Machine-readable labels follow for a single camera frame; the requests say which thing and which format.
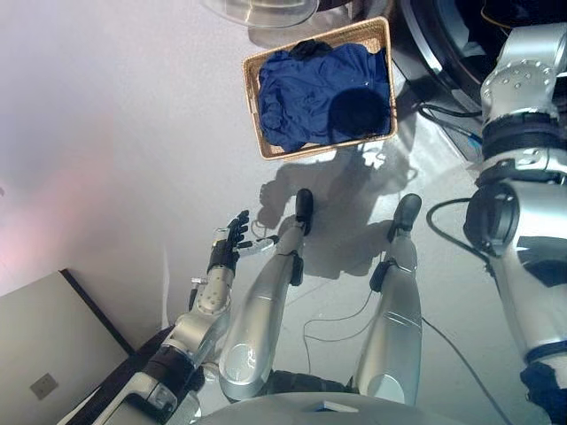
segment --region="laundry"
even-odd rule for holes
[[[314,41],[274,53],[260,69],[260,127],[284,151],[390,132],[385,51]]]

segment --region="cable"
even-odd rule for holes
[[[503,24],[501,22],[498,22],[497,20],[492,19],[490,16],[488,16],[485,12],[485,7],[486,7],[486,1],[485,1],[485,4],[482,6],[482,9],[480,9],[480,16],[481,16],[482,19],[484,19],[486,22],[493,24],[497,27],[504,28],[504,29],[512,29],[512,27],[510,25],[506,25],[506,24]]]
[[[506,414],[502,411],[500,405],[498,404],[498,402],[494,399],[493,395],[488,391],[488,389],[486,388],[486,386],[483,384],[483,382],[480,380],[480,378],[478,377],[477,372],[475,371],[475,369],[470,365],[470,363],[465,359],[465,357],[462,355],[461,351],[457,348],[457,346],[455,344],[453,344],[453,341],[451,341],[443,332],[441,332],[441,330],[439,330],[436,326],[434,326],[432,323],[430,323],[428,320],[426,320],[424,317],[422,317],[422,320],[425,322],[426,325],[428,325],[431,329],[433,329],[435,332],[437,332],[437,334],[439,336],[441,336],[441,338],[443,338],[445,340],[445,342],[447,344],[449,344],[449,346],[453,349],[453,351],[456,353],[457,356],[459,356],[459,359],[461,360],[461,362],[463,363],[463,365],[469,370],[469,373],[472,375],[472,377],[474,378],[474,380],[476,381],[478,387],[480,387],[480,389],[482,390],[482,392],[485,394],[485,397],[488,399],[488,401],[490,402],[491,405],[493,405],[494,410],[498,413],[498,415],[501,417],[501,419],[507,424],[507,425],[513,425],[512,421],[508,418],[508,416],[506,416]]]
[[[307,325],[309,323],[313,323],[316,321],[345,321],[347,319],[352,319],[355,316],[358,316],[360,313],[362,313],[362,311],[366,308],[366,306],[368,305],[369,301],[370,301],[370,297],[372,296],[372,290],[369,292],[369,295],[366,298],[366,301],[364,301],[364,304],[362,305],[361,308],[358,309],[358,311],[356,313],[350,314],[346,317],[340,317],[338,319],[311,319],[310,321],[306,321],[303,324],[303,345],[305,346],[305,352],[307,355],[307,374],[311,375],[311,356],[309,355],[309,346],[307,345],[307,339],[314,339],[316,341],[321,341],[324,343],[337,343],[339,341],[345,341],[346,339],[351,339],[354,338],[355,336],[358,336],[359,334],[361,334],[372,322],[372,318],[369,320],[369,322],[364,326],[364,328],[362,328],[361,330],[359,330],[358,332],[356,332],[353,335],[350,336],[346,336],[344,338],[339,338],[339,339],[323,339],[323,338],[319,338],[318,336],[311,336],[311,335],[306,335],[306,328]]]
[[[444,108],[443,106],[437,106],[436,104],[420,104],[418,107],[421,109],[429,109],[430,111],[441,112],[444,113],[445,115],[451,115],[452,117],[458,117],[458,118],[472,118],[472,117],[479,117],[482,115],[482,111],[458,112],[458,111],[453,111],[452,109]]]
[[[425,216],[425,220],[427,221],[427,224],[429,225],[431,230],[433,230],[436,234],[441,236],[443,239],[449,241],[450,243],[454,243],[455,245],[457,245],[459,248],[465,250],[466,252],[470,252],[475,257],[482,259],[484,261],[484,263],[486,264],[486,266],[490,270],[490,263],[488,262],[488,257],[485,254],[483,254],[482,252],[480,252],[476,248],[474,248],[470,245],[467,245],[465,242],[460,241],[459,239],[452,237],[451,235],[445,233],[443,230],[438,228],[433,223],[433,214],[438,209],[443,208],[443,207],[448,206],[448,205],[452,205],[452,204],[466,204],[469,201],[470,201],[469,197],[459,197],[457,199],[451,199],[449,201],[445,201],[445,202],[441,202],[439,204],[436,204],[427,212],[427,215]]]
[[[426,112],[425,111],[426,109],[429,110],[429,111],[437,111],[437,112],[440,112],[440,113],[444,113],[445,115],[450,115],[452,117],[457,117],[457,118],[477,117],[482,113],[481,111],[458,112],[458,111],[452,111],[450,109],[443,108],[441,106],[436,106],[435,104],[420,104],[417,107],[417,111],[425,119],[427,119],[431,122],[434,122],[435,124],[438,124],[438,125],[442,126],[443,128],[449,128],[449,129],[451,129],[451,130],[453,130],[453,131],[455,131],[455,132],[457,132],[461,135],[469,137],[469,139],[472,139],[474,142],[476,142],[478,144],[482,144],[482,138],[479,135],[473,133],[472,131],[470,131],[469,129],[467,129],[465,127],[458,126],[456,124],[453,124],[452,122],[441,120],[441,119],[433,116],[430,112]]]

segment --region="white floor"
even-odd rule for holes
[[[490,277],[425,225],[432,205],[475,189],[469,165],[440,129],[408,115],[386,143],[266,162],[241,74],[242,60],[260,49],[244,28],[182,0],[9,1],[0,24],[0,294],[68,267],[139,345],[159,327],[165,269],[173,320],[185,309],[190,278],[205,272],[214,228],[244,208],[276,228],[291,213],[290,196],[309,187],[315,221],[306,276],[290,288],[274,365],[306,372],[303,323],[362,305],[384,249],[379,223],[415,192],[423,198],[414,239],[424,317],[460,347],[515,424],[546,423],[525,401],[523,364]],[[403,87],[397,73],[398,94]],[[462,235],[463,219],[464,207],[455,207],[439,212],[438,222]],[[238,264],[236,308],[268,255]],[[376,302],[309,333],[349,336]],[[310,341],[313,373],[346,382],[362,338]],[[205,412],[224,403],[214,385],[202,396]],[[469,424],[502,423],[429,328],[418,405]]]

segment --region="electrical outlet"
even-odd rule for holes
[[[38,400],[43,400],[58,386],[59,384],[53,379],[53,376],[45,374],[35,381],[29,389],[34,392]]]

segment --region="woven basket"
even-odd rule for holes
[[[260,92],[259,74],[260,68],[268,60],[268,58],[276,51],[291,50],[299,43],[288,44],[286,46],[268,50],[263,53],[251,56],[243,63],[246,97],[248,100],[248,109],[252,115],[258,146],[260,147],[260,155],[264,159],[297,159],[310,155],[319,154],[327,151],[334,151],[338,148],[346,146],[355,146],[359,143],[374,142],[376,140],[384,140],[392,137],[398,131],[398,121],[396,120],[396,99],[393,91],[392,77],[392,52],[390,49],[390,30],[388,21],[385,18],[374,18],[365,20],[356,24],[349,25],[310,37],[317,41],[326,42],[331,47],[338,47],[345,43],[362,44],[370,53],[378,53],[382,48],[386,48],[386,69],[388,70],[388,80],[390,82],[390,108],[391,108],[391,125],[390,133],[387,135],[369,135],[363,139],[349,140],[347,142],[336,143],[332,145],[320,145],[315,143],[307,143],[301,149],[294,152],[285,152],[279,146],[268,143],[260,128],[260,115],[258,114],[258,93]]]

